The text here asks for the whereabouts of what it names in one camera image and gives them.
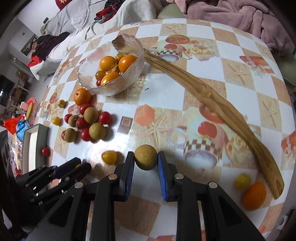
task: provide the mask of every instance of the red plastic bag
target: red plastic bag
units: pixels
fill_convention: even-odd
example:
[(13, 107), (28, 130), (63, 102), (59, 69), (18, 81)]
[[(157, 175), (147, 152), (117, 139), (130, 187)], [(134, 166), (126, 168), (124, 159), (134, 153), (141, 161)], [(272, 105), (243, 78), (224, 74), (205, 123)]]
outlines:
[(3, 122), (3, 125), (12, 135), (14, 135), (17, 131), (16, 125), (17, 125), (18, 121), (21, 119), (22, 119), (21, 116), (16, 117), (16, 118), (12, 118), (12, 119), (8, 119)]
[(35, 65), (37, 65), (37, 64), (39, 64), (39, 63), (42, 62), (42, 59), (39, 58), (39, 57), (37, 57), (36, 55), (33, 55), (33, 56), (31, 57), (31, 60), (32, 60), (32, 61), (31, 61), (30, 63), (27, 64), (28, 67), (35, 66)]

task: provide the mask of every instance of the glass bowl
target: glass bowl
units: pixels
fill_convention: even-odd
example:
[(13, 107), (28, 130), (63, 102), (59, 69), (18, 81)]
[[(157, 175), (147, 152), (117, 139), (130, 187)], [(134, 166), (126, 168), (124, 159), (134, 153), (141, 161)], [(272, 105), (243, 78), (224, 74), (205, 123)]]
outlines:
[[(137, 60), (128, 70), (115, 80), (105, 85), (96, 85), (96, 72), (100, 70), (99, 63), (104, 56), (115, 57), (118, 54), (132, 54)], [(100, 94), (104, 96), (116, 95), (127, 87), (135, 83), (144, 67), (144, 49), (140, 41), (135, 36), (122, 34), (117, 36), (112, 42), (103, 44), (95, 52), (91, 53), (78, 69), (78, 80), (82, 87), (87, 89), (92, 95)]]

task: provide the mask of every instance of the red cherry tomato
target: red cherry tomato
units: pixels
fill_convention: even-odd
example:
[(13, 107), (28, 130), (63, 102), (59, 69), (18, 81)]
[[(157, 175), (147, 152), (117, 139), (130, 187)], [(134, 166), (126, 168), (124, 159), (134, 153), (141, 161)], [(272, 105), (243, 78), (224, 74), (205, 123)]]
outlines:
[(97, 85), (97, 86), (101, 86), (101, 81), (102, 81), (102, 79), (103, 79), (103, 78), (99, 78), (99, 79), (96, 81), (96, 85)]
[(89, 104), (82, 104), (81, 107), (79, 108), (80, 114), (84, 115), (84, 112), (88, 107), (91, 107), (91, 106)]
[(81, 139), (84, 141), (90, 141), (91, 140), (91, 136), (89, 135), (89, 128), (84, 128), (81, 131)]
[(63, 131), (63, 132), (61, 133), (61, 138), (64, 139), (64, 136), (65, 136), (65, 131)]
[(50, 149), (47, 147), (42, 148), (42, 155), (43, 156), (49, 156)]
[(71, 114), (66, 114), (64, 119), (65, 119), (65, 122), (68, 123), (68, 120), (69, 118), (71, 117), (72, 115)]
[(110, 124), (112, 121), (112, 117), (109, 112), (104, 111), (99, 115), (99, 122), (104, 125)]
[(82, 130), (88, 127), (88, 123), (85, 121), (84, 118), (80, 117), (76, 120), (76, 126), (78, 127), (78, 129)]

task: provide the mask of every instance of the orange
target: orange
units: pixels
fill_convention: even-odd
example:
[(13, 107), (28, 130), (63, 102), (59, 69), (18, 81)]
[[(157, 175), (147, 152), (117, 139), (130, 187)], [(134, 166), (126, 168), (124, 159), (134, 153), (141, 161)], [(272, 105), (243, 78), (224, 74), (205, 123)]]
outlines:
[(262, 183), (254, 183), (245, 191), (242, 205), (248, 211), (253, 211), (262, 206), (266, 198), (266, 188)]
[(76, 105), (81, 106), (82, 104), (87, 104), (91, 100), (91, 93), (84, 89), (78, 89), (74, 94), (74, 102)]
[(102, 78), (101, 85), (105, 85), (109, 81), (112, 81), (112, 80), (118, 78), (119, 76), (120, 76), (120, 74), (117, 72), (110, 72)]
[(100, 60), (99, 66), (101, 70), (109, 71), (112, 65), (116, 64), (117, 60), (112, 56), (105, 56)]
[(118, 68), (121, 72), (125, 73), (128, 68), (137, 60), (137, 57), (134, 55), (126, 55), (120, 59), (118, 62)]

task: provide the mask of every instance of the yellow fruit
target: yellow fruit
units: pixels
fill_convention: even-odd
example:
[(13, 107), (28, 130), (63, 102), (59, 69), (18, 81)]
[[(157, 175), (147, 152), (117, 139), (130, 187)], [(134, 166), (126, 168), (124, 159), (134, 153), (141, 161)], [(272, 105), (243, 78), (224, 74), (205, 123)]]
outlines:
[(234, 187), (236, 190), (246, 190), (250, 185), (251, 178), (244, 173), (239, 174), (234, 181)]
[(102, 78), (101, 85), (105, 85), (108, 82), (118, 78), (119, 76), (120, 76), (120, 74), (117, 72), (110, 72)]
[(144, 170), (152, 170), (157, 164), (157, 151), (153, 146), (141, 145), (135, 150), (135, 163)]
[(137, 57), (134, 55), (126, 55), (120, 59), (118, 62), (118, 68), (122, 73), (125, 73), (128, 68), (137, 60)]
[(117, 161), (117, 153), (115, 151), (105, 151), (102, 153), (103, 161), (108, 165), (114, 165)]
[(78, 89), (74, 94), (74, 102), (76, 105), (81, 106), (82, 104), (87, 104), (91, 100), (91, 93), (84, 89)]
[(266, 188), (262, 183), (254, 183), (245, 191), (242, 197), (242, 206), (253, 211), (262, 206), (266, 199)]
[(61, 119), (59, 117), (55, 117), (55, 118), (53, 118), (52, 123), (55, 126), (59, 126), (61, 124)]
[(59, 100), (59, 102), (58, 102), (58, 107), (60, 107), (60, 108), (64, 108), (65, 106), (66, 106), (66, 102), (64, 101), (64, 100)]
[(103, 71), (109, 71), (112, 65), (116, 64), (117, 61), (112, 56), (105, 56), (100, 60), (99, 66)]
[(124, 56), (125, 56), (124, 54), (118, 54), (116, 55), (115, 59), (117, 60), (117, 62), (119, 62)]

